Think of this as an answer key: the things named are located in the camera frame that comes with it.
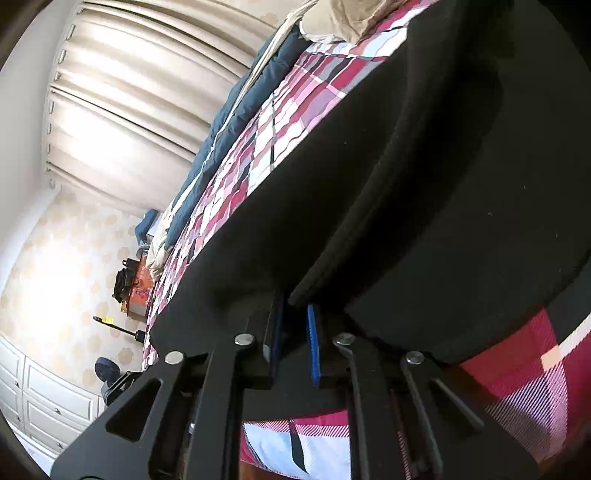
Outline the black pants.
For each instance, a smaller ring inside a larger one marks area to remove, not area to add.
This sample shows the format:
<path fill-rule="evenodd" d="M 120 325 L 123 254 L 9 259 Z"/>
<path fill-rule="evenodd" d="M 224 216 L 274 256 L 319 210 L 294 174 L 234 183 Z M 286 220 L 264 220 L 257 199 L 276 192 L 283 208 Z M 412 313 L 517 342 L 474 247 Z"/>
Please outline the black pants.
<path fill-rule="evenodd" d="M 202 354 L 280 293 L 464 361 L 590 310 L 590 5 L 441 1 L 195 258 L 155 324 Z"/>

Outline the blue fan on floor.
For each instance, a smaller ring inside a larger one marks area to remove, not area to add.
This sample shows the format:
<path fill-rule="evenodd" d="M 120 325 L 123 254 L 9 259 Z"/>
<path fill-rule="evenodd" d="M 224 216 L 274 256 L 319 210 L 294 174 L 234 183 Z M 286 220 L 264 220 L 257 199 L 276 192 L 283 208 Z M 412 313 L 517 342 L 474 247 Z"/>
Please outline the blue fan on floor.
<path fill-rule="evenodd" d="M 106 406 L 110 406 L 141 376 L 141 372 L 122 372 L 115 362 L 105 357 L 97 358 L 94 371 L 102 382 L 101 396 Z"/>

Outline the black stick with yellow tag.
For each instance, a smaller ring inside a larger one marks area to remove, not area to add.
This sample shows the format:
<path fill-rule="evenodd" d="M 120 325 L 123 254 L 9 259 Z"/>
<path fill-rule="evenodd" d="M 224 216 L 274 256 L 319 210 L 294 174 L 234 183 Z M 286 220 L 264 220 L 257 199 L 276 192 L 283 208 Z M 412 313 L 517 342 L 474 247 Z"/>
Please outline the black stick with yellow tag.
<path fill-rule="evenodd" d="M 143 330 L 136 329 L 134 331 L 131 331 L 129 329 L 116 325 L 112 319 L 107 317 L 93 316 L 93 320 L 101 325 L 105 325 L 113 330 L 131 336 L 138 343 L 143 343 L 145 340 L 146 332 Z"/>

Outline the plaid bed sheet mattress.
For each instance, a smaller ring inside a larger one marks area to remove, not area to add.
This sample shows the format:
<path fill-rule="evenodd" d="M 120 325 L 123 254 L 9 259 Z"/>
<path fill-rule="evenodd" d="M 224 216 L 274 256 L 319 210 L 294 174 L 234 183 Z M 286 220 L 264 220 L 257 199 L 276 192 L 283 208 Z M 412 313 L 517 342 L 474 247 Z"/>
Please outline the plaid bed sheet mattress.
<path fill-rule="evenodd" d="M 440 1 L 412 1 L 358 46 L 310 43 L 266 99 L 168 249 L 152 294 L 153 328 L 195 258 L 230 216 L 276 172 L 353 89 L 391 58 L 411 22 Z M 346 392 L 311 379 L 307 308 L 280 293 L 270 385 L 249 384 L 242 402 L 239 459 L 294 479 L 352 479 L 352 430 Z M 481 403 L 534 458 L 539 473 L 575 458 L 590 443 L 590 310 L 564 339 L 545 312 L 464 361 L 446 362 L 481 388 Z"/>

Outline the white drawer cabinet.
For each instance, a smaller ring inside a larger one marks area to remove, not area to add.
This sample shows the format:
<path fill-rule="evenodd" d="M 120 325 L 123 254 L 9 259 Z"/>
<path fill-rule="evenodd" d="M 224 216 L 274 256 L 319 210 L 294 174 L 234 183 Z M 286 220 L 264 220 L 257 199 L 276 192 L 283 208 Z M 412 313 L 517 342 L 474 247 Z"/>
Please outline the white drawer cabinet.
<path fill-rule="evenodd" d="M 102 398 L 61 379 L 1 339 L 1 411 L 42 470 L 104 411 Z"/>

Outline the orange box on nightstand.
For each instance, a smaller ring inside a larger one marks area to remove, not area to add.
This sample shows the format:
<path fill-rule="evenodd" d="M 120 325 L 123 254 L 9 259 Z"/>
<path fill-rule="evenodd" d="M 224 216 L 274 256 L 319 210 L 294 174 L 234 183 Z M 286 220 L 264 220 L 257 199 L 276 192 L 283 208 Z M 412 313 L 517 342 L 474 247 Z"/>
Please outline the orange box on nightstand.
<path fill-rule="evenodd" d="M 146 267 L 146 255 L 139 260 L 138 270 L 134 277 L 133 286 L 127 302 L 129 316 L 144 321 L 147 314 L 149 297 L 153 288 L 153 282 Z"/>

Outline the black bag on nightstand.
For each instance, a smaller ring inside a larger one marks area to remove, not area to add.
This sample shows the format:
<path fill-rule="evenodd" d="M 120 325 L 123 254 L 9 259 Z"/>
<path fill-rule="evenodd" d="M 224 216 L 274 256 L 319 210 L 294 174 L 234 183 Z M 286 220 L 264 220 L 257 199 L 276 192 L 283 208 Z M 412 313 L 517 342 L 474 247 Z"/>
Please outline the black bag on nightstand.
<path fill-rule="evenodd" d="M 132 289 L 136 285 L 136 275 L 140 262 L 131 258 L 122 261 L 123 268 L 119 270 L 115 277 L 112 297 L 119 303 L 125 303 L 129 300 Z"/>

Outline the dark blue quilt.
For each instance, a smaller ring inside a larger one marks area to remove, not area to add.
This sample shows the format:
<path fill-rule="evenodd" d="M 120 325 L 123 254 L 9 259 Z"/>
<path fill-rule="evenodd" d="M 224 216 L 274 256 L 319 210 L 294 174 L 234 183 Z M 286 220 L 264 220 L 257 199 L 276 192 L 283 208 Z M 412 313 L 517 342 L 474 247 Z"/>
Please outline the dark blue quilt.
<path fill-rule="evenodd" d="M 168 250 L 174 246 L 195 205 L 221 166 L 221 161 L 266 99 L 276 90 L 287 73 L 290 73 L 308 45 L 310 43 L 301 35 L 300 27 L 294 25 L 245 96 L 238 97 L 245 86 L 246 77 L 240 78 L 230 89 L 225 103 L 212 121 L 204 143 L 194 157 L 189 173 L 173 199 L 172 209 L 175 213 L 170 224 L 164 228 L 165 237 L 162 240 L 152 240 L 155 247 L 164 247 Z"/>

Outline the beige curtain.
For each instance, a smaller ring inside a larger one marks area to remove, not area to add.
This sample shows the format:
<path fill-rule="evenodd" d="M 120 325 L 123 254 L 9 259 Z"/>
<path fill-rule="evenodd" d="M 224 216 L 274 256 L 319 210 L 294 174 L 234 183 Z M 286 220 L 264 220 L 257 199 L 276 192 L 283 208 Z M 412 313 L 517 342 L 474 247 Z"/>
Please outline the beige curtain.
<path fill-rule="evenodd" d="M 290 1 L 81 1 L 48 86 L 47 169 L 120 209 L 172 200 Z"/>

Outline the beige pillow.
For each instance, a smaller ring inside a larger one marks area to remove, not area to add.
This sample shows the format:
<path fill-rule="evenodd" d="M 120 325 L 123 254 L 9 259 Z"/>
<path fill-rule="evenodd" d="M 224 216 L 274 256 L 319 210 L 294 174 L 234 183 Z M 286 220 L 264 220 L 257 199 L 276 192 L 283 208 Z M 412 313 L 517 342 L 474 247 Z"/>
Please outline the beige pillow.
<path fill-rule="evenodd" d="M 405 4 L 405 0 L 318 1 L 301 18 L 301 35 L 317 43 L 356 44 Z"/>

